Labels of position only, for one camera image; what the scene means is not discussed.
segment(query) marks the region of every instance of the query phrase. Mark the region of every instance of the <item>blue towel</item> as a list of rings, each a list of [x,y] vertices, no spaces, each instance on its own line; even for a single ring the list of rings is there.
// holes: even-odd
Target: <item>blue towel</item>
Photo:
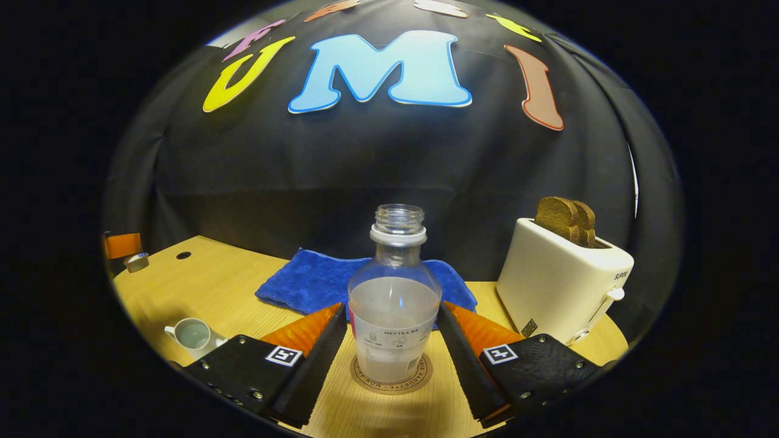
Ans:
[[[345,304],[349,301],[349,280],[369,260],[342,260],[301,249],[260,286],[255,295],[263,302],[304,315],[337,302]],[[426,260],[424,263],[441,284],[442,300],[476,311],[474,294],[451,266],[441,260]]]

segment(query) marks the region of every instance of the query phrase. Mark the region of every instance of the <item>white toaster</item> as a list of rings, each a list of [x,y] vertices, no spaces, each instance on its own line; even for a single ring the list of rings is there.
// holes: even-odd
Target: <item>white toaster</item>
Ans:
[[[627,252],[595,238],[584,248],[534,223],[516,221],[498,295],[521,334],[546,333],[566,345],[584,338],[622,299],[633,269]]]

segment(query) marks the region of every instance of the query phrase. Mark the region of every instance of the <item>small white cup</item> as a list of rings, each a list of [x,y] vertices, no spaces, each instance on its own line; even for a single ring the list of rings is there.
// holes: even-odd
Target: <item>small white cup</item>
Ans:
[[[166,326],[165,333],[195,360],[227,342],[227,338],[211,330],[208,324],[197,318],[184,318],[176,323],[176,327]]]

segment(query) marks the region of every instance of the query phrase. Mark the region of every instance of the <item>plastic bottle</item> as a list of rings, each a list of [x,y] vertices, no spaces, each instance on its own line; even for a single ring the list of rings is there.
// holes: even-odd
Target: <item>plastic bottle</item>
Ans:
[[[378,383],[416,372],[441,302],[441,285],[422,263],[425,213],[405,204],[376,210],[376,254],[349,281],[349,317],[361,371]]]

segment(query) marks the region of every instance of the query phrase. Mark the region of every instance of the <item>round cork coaster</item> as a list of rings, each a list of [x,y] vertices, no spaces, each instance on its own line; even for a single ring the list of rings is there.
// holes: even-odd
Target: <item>round cork coaster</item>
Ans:
[[[430,363],[430,358],[425,353],[422,353],[421,359],[417,362],[417,372],[414,373],[410,379],[398,383],[374,382],[360,370],[360,365],[357,363],[357,356],[351,361],[351,376],[354,377],[354,380],[366,390],[378,394],[399,395],[416,391],[430,380],[432,374],[433,367]]]

